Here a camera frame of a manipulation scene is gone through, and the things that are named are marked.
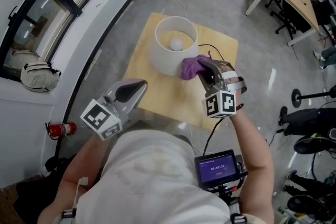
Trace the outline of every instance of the gray floor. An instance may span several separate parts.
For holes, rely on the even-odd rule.
[[[275,34],[280,22],[269,16],[271,10],[262,2],[250,14],[245,10],[253,0],[181,0],[187,8],[189,20],[229,35],[239,42],[237,71],[245,78],[248,91],[243,95],[245,111],[259,127],[267,141],[270,141],[277,126],[279,110],[283,105],[289,112],[295,111],[291,105],[290,95],[294,88],[303,94],[322,91],[325,82],[319,64],[312,50],[321,51],[323,45],[318,35],[311,36],[294,45],[286,45],[289,35],[286,30]],[[90,70],[83,81],[73,104],[69,121],[79,125],[77,134],[63,140],[60,155],[70,156],[80,149],[90,133],[83,126],[79,116],[92,98],[97,98],[117,80],[122,79],[140,37],[141,31],[151,12],[171,16],[183,16],[183,9],[176,0],[133,0],[127,12],[109,32],[96,55]],[[335,83],[335,70],[328,67],[324,72],[327,85]],[[317,98],[303,102],[301,108],[319,107],[325,99]],[[152,124],[171,133],[180,133],[190,137],[188,125],[164,119],[159,115],[150,115],[136,111],[137,117],[146,117]],[[209,131],[191,126],[193,143],[201,150],[204,148]],[[293,144],[298,137],[276,135],[271,151],[276,167],[276,184],[274,206],[285,205],[289,198],[280,191],[285,182],[284,175],[295,168],[299,174],[309,170],[312,156],[294,155]],[[239,146],[233,126],[227,119],[220,130],[215,132],[208,150],[219,152],[233,148],[238,153]],[[316,175],[323,180],[334,167],[335,160],[329,154],[322,153],[316,160]]]

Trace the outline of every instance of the white lampshade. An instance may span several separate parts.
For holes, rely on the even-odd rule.
[[[180,46],[183,39],[174,36],[174,34],[166,35],[169,46],[164,47],[159,40],[162,33],[182,32],[191,38],[193,44],[180,51],[174,51],[176,46]],[[198,56],[198,36],[194,24],[183,17],[168,17],[163,19],[155,29],[155,37],[150,52],[150,59],[154,68],[169,76],[178,76],[181,73],[182,61],[184,58]]]

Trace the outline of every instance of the screen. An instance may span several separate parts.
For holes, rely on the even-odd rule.
[[[234,175],[236,173],[232,155],[208,159],[200,162],[198,165],[201,174],[201,181],[203,183]]]

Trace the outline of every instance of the red fire extinguisher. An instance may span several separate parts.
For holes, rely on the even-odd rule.
[[[62,123],[56,125],[50,125],[50,122],[46,123],[46,129],[50,137],[58,137],[68,134],[73,134],[77,127],[74,123]]]

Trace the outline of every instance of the white cube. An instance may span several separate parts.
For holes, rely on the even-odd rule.
[[[106,140],[122,131],[121,120],[105,106],[93,99],[80,118],[95,131],[102,140]]]
[[[225,118],[236,114],[236,91],[218,91],[202,101],[208,118]]]

